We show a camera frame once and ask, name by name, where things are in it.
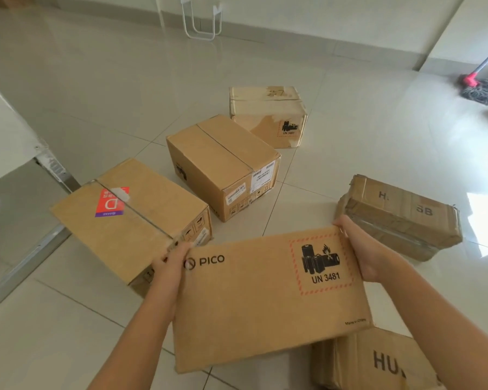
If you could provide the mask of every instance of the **mop head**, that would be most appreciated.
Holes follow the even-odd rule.
[[[465,86],[461,91],[461,96],[488,105],[488,79],[480,80],[475,87]]]

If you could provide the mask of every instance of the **person's left hand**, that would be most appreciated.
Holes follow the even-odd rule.
[[[175,304],[181,283],[183,263],[191,243],[180,242],[164,257],[156,258],[152,262],[155,272],[149,294],[155,296],[159,306],[165,310],[166,319],[170,322],[175,316]]]

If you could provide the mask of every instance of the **red and purple sticker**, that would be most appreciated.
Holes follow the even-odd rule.
[[[129,187],[121,188],[125,193],[130,193]],[[101,190],[95,217],[118,216],[123,215],[125,203],[117,198],[108,189]]]

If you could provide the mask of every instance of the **person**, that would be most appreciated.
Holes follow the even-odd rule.
[[[334,223],[348,236],[363,279],[379,282],[449,390],[488,390],[488,335],[442,297],[399,254],[342,215]],[[191,245],[181,243],[152,264],[155,278],[141,307],[88,390],[150,388]]]

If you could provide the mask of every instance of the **forearm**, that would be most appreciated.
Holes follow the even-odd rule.
[[[167,305],[151,287],[88,390],[150,388],[169,325]]]
[[[391,253],[380,281],[449,390],[488,389],[488,335]]]

